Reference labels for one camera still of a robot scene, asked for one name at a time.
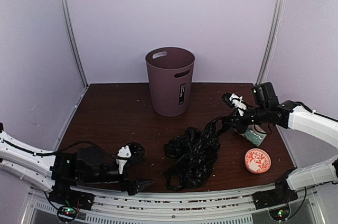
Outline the orange patterned ceramic bowl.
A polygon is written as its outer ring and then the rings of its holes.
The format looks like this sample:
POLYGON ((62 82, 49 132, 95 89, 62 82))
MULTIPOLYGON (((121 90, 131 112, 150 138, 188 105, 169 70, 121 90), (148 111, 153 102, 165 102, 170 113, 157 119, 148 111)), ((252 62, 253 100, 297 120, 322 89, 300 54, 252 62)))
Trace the orange patterned ceramic bowl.
POLYGON ((252 148, 245 154, 245 167, 253 174, 263 174, 271 168, 271 158, 264 150, 252 148))

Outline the right aluminium frame post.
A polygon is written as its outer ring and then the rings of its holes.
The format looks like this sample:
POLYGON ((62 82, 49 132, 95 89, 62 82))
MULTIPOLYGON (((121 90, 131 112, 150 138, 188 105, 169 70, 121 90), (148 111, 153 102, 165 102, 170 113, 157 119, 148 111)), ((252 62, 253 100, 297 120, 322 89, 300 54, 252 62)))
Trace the right aluminium frame post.
POLYGON ((263 83, 267 79, 269 68, 273 59, 274 50, 277 44, 277 32, 281 24, 282 14, 284 10, 285 0, 275 0, 273 17, 271 20, 268 39, 264 51, 264 56, 258 72, 256 84, 263 83))

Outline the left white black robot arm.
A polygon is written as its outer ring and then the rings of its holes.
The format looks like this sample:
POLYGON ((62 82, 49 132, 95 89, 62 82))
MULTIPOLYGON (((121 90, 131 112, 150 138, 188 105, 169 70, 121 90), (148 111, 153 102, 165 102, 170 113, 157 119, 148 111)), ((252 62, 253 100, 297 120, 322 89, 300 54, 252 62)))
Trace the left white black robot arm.
POLYGON ((123 145, 115 154, 91 141, 77 141, 57 151, 27 145, 1 130, 1 168, 37 185, 65 205, 76 200, 70 186, 118 183, 128 195, 154 184, 153 179, 130 180, 127 169, 144 161, 145 149, 137 142, 123 145))

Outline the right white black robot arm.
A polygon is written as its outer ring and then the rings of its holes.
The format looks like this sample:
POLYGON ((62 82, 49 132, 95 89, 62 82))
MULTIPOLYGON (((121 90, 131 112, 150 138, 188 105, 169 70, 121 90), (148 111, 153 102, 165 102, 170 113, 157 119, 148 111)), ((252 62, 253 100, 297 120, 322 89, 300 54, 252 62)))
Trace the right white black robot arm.
POLYGON ((328 157, 323 154, 315 163, 306 167, 295 167, 286 171, 276 181, 274 188, 267 192, 257 192, 253 198, 262 203, 286 203, 297 199, 297 191, 309 186, 337 183, 337 119, 309 108, 301 101, 280 102, 271 82, 261 83, 251 88, 255 105, 247 104, 243 97, 234 92, 225 92, 222 101, 235 111, 222 119, 223 126, 232 127, 244 133, 250 126, 276 125, 285 130, 318 141, 332 148, 328 157))

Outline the left aluminium frame post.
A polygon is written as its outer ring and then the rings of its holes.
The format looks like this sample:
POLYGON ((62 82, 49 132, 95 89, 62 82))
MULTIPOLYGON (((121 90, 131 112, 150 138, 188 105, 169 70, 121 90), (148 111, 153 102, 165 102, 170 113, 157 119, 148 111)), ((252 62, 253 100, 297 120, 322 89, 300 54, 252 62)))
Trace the left aluminium frame post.
POLYGON ((71 22, 71 15, 69 11, 68 0, 60 0, 60 1, 61 1, 62 10, 63 10, 64 20, 65 20, 66 32, 67 32, 71 52, 72 52, 72 55, 75 61, 76 69, 80 76, 83 87, 87 88, 89 85, 88 85, 88 81, 85 75, 85 71, 84 71, 84 68, 83 68, 83 65, 80 59, 80 55, 79 55, 79 51, 78 51, 78 47, 76 43, 76 38, 75 38, 75 34, 74 34, 72 22, 71 22))

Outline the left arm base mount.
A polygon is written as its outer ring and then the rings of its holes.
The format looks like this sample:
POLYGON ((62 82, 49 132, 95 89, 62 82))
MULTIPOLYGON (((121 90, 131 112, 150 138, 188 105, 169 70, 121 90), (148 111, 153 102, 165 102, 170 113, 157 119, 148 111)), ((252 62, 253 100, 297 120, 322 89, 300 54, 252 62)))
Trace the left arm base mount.
POLYGON ((48 203, 56 210, 57 218, 64 223, 75 221, 80 210, 91 210, 95 196, 92 193, 70 188, 44 192, 48 203))

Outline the aluminium front rail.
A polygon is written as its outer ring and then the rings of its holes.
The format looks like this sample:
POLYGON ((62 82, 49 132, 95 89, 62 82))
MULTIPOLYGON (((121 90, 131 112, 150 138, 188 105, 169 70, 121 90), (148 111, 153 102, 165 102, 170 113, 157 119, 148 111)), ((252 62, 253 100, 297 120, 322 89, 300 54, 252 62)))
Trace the aluminium front rail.
MULTIPOLYGON (((257 209, 252 195, 274 189, 273 184, 242 189, 183 193, 140 193, 128 196, 125 192, 79 188, 95 198, 91 210, 80 210, 71 223, 328 223, 320 208, 314 188, 298 192, 298 199, 288 203, 287 221, 276 221, 270 213, 287 206, 257 209)), ((19 223, 61 223, 56 210, 44 194, 31 187, 25 213, 19 223)))

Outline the black plastic trash bag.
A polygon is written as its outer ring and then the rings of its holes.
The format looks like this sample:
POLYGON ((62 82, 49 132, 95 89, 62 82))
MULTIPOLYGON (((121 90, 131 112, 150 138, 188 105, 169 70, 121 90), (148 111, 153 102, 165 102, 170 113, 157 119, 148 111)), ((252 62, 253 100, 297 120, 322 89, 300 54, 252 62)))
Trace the black plastic trash bag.
POLYGON ((208 122, 204 130, 188 127, 164 145, 166 157, 176 160, 164 172, 168 190, 197 189, 209 179, 218 159, 219 136, 231 128, 222 125, 222 117, 208 122))

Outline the mauve plastic trash bin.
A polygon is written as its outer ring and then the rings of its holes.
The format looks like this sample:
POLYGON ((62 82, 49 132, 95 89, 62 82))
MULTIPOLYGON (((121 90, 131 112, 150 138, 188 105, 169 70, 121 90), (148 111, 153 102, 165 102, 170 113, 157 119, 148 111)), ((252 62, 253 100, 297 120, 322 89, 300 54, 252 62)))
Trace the mauve plastic trash bin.
POLYGON ((164 47, 149 52, 147 74, 153 109, 160 115, 175 117, 189 105, 195 56, 177 47, 164 47))

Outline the floral ceramic mug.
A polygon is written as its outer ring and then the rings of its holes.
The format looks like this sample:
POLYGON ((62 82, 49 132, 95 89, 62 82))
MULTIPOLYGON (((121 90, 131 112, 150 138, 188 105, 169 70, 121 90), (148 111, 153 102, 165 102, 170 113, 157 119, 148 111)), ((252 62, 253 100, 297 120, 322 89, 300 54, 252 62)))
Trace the floral ceramic mug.
POLYGON ((254 146, 259 147, 267 136, 267 133, 258 125, 250 125, 246 131, 240 135, 254 146))

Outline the aluminium frame post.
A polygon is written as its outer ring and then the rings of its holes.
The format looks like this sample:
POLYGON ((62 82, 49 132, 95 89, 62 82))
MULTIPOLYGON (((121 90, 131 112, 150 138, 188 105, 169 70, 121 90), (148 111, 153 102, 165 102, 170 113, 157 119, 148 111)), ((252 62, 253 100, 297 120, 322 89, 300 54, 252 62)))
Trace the aluminium frame post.
POLYGON ((267 79, 269 68, 273 59, 274 50, 277 44, 277 32, 281 24, 282 14, 284 10, 285 0, 275 0, 273 17, 271 20, 268 39, 264 51, 264 56, 258 72, 256 84, 263 83, 267 79))
POLYGON ((83 87, 87 88, 89 85, 88 85, 88 81, 85 75, 85 71, 84 71, 84 68, 83 68, 83 65, 80 59, 80 55, 79 55, 79 51, 78 51, 78 47, 76 43, 76 38, 75 38, 75 34, 74 34, 72 22, 71 22, 71 15, 69 11, 68 0, 60 0, 60 1, 61 1, 62 10, 63 10, 64 20, 65 20, 66 32, 67 32, 71 52, 72 52, 72 55, 75 61, 76 69, 80 76, 83 87))

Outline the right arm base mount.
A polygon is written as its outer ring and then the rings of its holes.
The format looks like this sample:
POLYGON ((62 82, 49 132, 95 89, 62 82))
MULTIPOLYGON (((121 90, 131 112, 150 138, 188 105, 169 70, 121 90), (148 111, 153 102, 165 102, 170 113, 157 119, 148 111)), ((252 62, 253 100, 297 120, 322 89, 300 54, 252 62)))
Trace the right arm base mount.
POLYGON ((257 210, 268 210, 274 221, 287 221, 291 217, 290 203, 298 199, 296 192, 287 192, 286 195, 276 193, 275 189, 256 192, 252 195, 257 210))

